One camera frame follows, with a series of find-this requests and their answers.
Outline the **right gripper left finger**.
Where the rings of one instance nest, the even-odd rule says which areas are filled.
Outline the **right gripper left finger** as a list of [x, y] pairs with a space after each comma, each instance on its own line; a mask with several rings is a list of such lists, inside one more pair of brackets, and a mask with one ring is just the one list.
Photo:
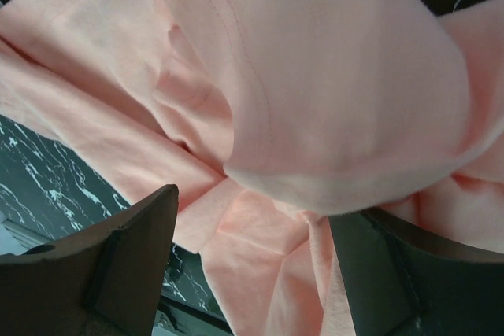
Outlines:
[[179, 191], [165, 185], [85, 230], [1, 257], [3, 335], [149, 335]]

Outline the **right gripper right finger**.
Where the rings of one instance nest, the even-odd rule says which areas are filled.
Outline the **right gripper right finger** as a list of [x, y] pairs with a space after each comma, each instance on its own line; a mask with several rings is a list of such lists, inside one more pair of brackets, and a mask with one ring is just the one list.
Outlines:
[[328, 220], [356, 334], [503, 333], [501, 253], [377, 208]]

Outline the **salmon pink t-shirt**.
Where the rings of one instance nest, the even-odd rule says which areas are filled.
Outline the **salmon pink t-shirt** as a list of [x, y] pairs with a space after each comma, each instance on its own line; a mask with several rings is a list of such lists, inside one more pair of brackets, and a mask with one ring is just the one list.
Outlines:
[[237, 335], [352, 335], [328, 217], [503, 250], [503, 0], [10, 0], [1, 112], [175, 242]]

